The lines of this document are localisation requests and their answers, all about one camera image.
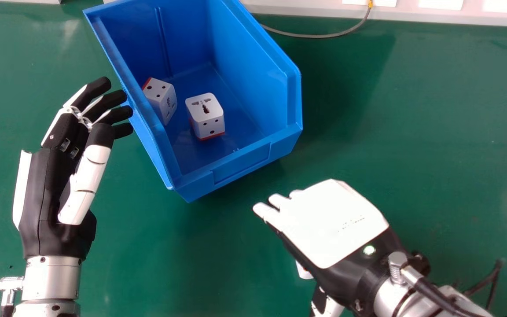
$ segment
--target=white power adapter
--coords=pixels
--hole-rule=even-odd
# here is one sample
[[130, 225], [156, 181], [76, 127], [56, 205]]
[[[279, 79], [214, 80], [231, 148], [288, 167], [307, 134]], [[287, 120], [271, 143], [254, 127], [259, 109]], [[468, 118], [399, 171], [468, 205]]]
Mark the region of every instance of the white power adapter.
[[177, 110], [177, 95], [173, 85], [150, 77], [142, 91], [155, 110], [159, 110], [163, 125], [167, 125]]
[[217, 97], [208, 92], [185, 100], [189, 121], [199, 140], [207, 140], [226, 132], [224, 110]]

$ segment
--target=blue plastic bin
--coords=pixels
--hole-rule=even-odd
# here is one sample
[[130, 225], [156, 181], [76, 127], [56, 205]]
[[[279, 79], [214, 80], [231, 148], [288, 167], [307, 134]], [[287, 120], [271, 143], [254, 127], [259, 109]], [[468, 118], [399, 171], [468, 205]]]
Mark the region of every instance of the blue plastic bin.
[[[238, 0], [117, 0], [84, 10], [134, 109], [131, 123], [168, 189], [191, 202], [290, 153], [302, 131], [300, 72]], [[144, 97], [175, 86], [167, 126]], [[226, 133], [199, 141], [185, 99], [211, 92]]]

